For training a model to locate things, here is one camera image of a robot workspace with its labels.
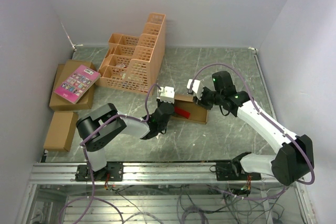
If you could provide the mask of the brown cardboard box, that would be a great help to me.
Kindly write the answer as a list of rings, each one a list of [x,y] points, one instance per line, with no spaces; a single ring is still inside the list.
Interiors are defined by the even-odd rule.
[[[188,111],[191,115],[188,119],[180,116],[175,116],[175,113],[171,116],[171,119],[178,121],[186,121],[191,123],[206,124],[208,111],[203,107],[196,105],[193,102],[191,95],[175,94],[174,107],[179,107]]]

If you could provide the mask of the red small object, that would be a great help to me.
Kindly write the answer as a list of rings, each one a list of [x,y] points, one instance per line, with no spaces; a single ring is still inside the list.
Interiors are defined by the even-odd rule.
[[[183,110],[179,107],[175,107],[174,112],[175,112],[175,116],[180,116],[180,117],[186,118],[186,119],[188,119],[191,115],[188,111]]]

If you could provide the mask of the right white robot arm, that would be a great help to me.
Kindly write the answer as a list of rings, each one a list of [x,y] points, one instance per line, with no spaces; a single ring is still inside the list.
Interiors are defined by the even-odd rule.
[[[214,89],[201,81],[190,79],[188,93],[195,104],[210,110],[218,106],[227,115],[233,115],[251,126],[274,151],[274,155],[242,153],[232,159],[231,172],[236,179],[250,173],[266,174],[285,186],[299,182],[306,174],[314,182],[312,140],[307,135],[297,135],[286,129],[267,114],[246,91],[237,91],[227,71],[212,74]]]

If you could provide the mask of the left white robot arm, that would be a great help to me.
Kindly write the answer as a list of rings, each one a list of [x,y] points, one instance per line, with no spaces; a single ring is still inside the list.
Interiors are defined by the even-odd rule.
[[[159,102],[152,114],[139,119],[118,112],[114,104],[108,103],[80,118],[76,128],[89,164],[77,167],[75,181],[122,181],[123,164],[107,161],[104,148],[120,134],[141,140],[164,134],[173,114],[174,106],[168,102]]]

